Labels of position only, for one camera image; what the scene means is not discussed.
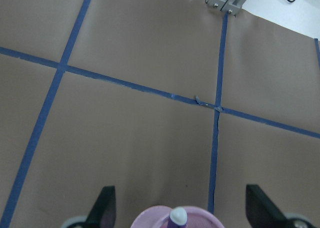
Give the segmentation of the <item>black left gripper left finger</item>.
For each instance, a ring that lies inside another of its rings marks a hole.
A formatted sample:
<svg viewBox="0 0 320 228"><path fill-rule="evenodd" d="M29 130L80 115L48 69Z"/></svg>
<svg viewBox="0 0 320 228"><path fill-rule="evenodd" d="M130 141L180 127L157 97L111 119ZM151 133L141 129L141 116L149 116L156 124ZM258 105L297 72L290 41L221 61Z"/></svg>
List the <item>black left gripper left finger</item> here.
<svg viewBox="0 0 320 228"><path fill-rule="evenodd" d="M62 228L114 228L116 224L115 186L103 187L87 216L67 219Z"/></svg>

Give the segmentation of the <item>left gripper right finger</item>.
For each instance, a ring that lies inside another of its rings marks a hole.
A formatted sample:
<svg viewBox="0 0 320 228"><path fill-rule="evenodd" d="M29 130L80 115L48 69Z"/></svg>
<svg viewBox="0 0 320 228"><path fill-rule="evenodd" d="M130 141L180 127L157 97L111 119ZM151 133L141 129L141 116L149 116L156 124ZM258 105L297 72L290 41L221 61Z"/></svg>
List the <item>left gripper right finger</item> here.
<svg viewBox="0 0 320 228"><path fill-rule="evenodd" d="M310 220L300 214L283 213L256 184L245 189L245 214L252 228L314 228Z"/></svg>

